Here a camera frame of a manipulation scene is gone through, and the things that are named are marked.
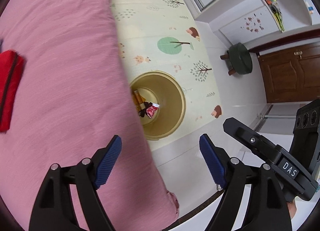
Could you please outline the right hand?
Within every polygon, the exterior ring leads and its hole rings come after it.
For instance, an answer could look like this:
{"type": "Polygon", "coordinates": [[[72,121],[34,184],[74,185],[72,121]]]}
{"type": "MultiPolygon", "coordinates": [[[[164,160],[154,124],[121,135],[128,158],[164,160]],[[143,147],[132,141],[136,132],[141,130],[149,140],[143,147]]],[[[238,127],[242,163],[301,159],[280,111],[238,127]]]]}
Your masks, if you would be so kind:
{"type": "Polygon", "coordinates": [[[296,201],[293,200],[292,202],[287,202],[286,204],[287,204],[287,208],[289,210],[290,218],[293,219],[295,217],[296,212],[297,212],[296,201]]]}

